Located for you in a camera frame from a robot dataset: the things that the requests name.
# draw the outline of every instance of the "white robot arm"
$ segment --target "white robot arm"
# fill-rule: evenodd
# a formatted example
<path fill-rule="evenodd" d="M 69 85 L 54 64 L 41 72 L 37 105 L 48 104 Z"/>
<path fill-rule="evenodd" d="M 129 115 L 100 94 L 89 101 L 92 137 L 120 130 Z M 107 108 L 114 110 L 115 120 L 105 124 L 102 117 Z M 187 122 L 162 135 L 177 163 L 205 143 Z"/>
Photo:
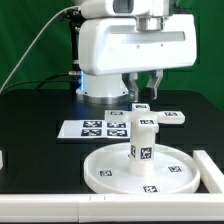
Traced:
<path fill-rule="evenodd" d="M 87 20 L 79 33 L 84 74 L 79 98 L 99 103 L 130 100 L 122 74 L 130 73 L 134 79 L 137 72 L 158 71 L 149 81 L 156 91 L 163 69 L 193 65 L 194 18 L 173 15 L 173 4 L 173 0 L 82 1 L 81 14 Z"/>

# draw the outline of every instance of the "cable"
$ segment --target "cable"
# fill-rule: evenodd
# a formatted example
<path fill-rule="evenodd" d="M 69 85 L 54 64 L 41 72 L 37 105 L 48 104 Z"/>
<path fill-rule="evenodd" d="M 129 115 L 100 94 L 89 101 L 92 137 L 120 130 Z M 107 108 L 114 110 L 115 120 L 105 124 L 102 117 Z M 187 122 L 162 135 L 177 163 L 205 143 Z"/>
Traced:
<path fill-rule="evenodd" d="M 21 59 L 19 60 L 19 62 L 17 63 L 17 65 L 14 67 L 14 69 L 12 70 L 12 72 L 9 74 L 8 78 L 6 79 L 6 81 L 3 83 L 1 89 L 0 89 L 0 95 L 2 94 L 2 92 L 4 91 L 4 88 L 6 87 L 6 85 L 8 84 L 8 82 L 10 81 L 10 79 L 13 77 L 14 73 L 17 71 L 17 69 L 19 68 L 19 66 L 21 65 L 21 63 L 23 62 L 23 60 L 25 59 L 25 57 L 27 56 L 27 54 L 30 52 L 30 50 L 32 49 L 32 47 L 34 46 L 34 44 L 37 42 L 37 40 L 39 39 L 39 37 L 42 35 L 42 33 L 45 31 L 45 29 L 52 23 L 52 21 L 57 18 L 61 13 L 69 10 L 69 9 L 75 9 L 77 8 L 77 6 L 71 6 L 68 8 L 65 8 L 63 10 L 61 10 L 60 12 L 58 12 L 57 14 L 55 14 L 47 23 L 46 25 L 41 29 L 41 31 L 38 33 L 38 35 L 36 36 L 36 38 L 33 40 L 33 42 L 31 43 L 31 45 L 28 47 L 28 49 L 26 50 L 26 52 L 23 54 L 23 56 L 21 57 Z"/>
<path fill-rule="evenodd" d="M 60 77 L 64 77 L 64 76 L 68 76 L 68 73 L 61 73 L 61 74 L 53 75 L 53 76 L 47 78 L 46 80 L 44 80 L 43 82 L 41 82 L 35 89 L 40 89 L 47 81 L 57 79 Z"/>
<path fill-rule="evenodd" d="M 15 84 L 12 84 L 12 85 L 6 87 L 6 88 L 2 91 L 1 95 L 3 95 L 6 91 L 8 91 L 9 89 L 14 88 L 14 87 L 16 87 L 16 86 L 25 85 L 25 84 L 43 83 L 43 82 L 45 82 L 45 83 L 63 83 L 63 82 L 64 82 L 64 83 L 72 83 L 73 81 L 72 81 L 72 80 L 69 80 L 69 81 L 52 81 L 52 80 L 45 80 L 45 81 L 43 81 L 43 80 L 42 80 L 42 81 L 18 82 L 18 83 L 15 83 Z"/>

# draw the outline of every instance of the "black table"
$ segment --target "black table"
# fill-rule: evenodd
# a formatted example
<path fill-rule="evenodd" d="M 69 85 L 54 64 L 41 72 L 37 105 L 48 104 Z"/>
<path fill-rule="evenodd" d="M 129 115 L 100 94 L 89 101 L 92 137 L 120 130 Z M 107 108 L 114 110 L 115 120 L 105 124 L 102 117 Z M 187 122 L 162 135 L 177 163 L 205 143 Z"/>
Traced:
<path fill-rule="evenodd" d="M 183 125 L 160 125 L 157 143 L 183 150 L 206 150 L 224 169 L 224 113 L 196 92 L 159 91 L 151 110 L 177 110 Z M 131 104 L 96 105 L 77 101 L 68 90 L 16 90 L 0 97 L 1 194 L 89 193 L 83 162 L 93 150 L 124 140 L 58 140 L 64 120 L 104 119 L 104 111 Z M 205 192 L 203 185 L 199 192 Z"/>

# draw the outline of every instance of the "white circular platform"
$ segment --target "white circular platform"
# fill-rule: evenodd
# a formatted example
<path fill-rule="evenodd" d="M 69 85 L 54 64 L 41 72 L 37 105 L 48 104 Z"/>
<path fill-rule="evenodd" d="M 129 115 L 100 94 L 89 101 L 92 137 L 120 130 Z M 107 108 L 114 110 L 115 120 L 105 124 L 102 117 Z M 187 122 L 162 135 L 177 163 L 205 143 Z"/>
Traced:
<path fill-rule="evenodd" d="M 200 172 L 187 154 L 156 145 L 153 170 L 148 176 L 129 172 L 130 143 L 109 145 L 91 153 L 84 162 L 84 178 L 96 193 L 193 193 Z"/>

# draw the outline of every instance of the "black tabletop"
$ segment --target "black tabletop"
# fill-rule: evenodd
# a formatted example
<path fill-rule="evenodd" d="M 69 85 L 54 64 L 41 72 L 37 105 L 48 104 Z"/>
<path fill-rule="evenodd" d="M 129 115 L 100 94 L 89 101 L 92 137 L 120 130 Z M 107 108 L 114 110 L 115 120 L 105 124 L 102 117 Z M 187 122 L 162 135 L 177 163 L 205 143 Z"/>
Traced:
<path fill-rule="evenodd" d="M 158 99 L 148 103 L 153 111 L 182 111 L 186 116 L 183 125 L 160 125 L 157 143 L 190 155 L 193 150 L 206 150 L 223 170 L 224 113 L 202 95 L 189 91 L 159 91 Z M 17 90 L 1 96 L 4 168 L 0 193 L 91 192 L 83 179 L 86 156 L 121 140 L 63 141 L 57 134 L 64 120 L 102 120 L 106 109 L 131 110 L 131 104 L 90 104 L 77 101 L 68 90 Z"/>

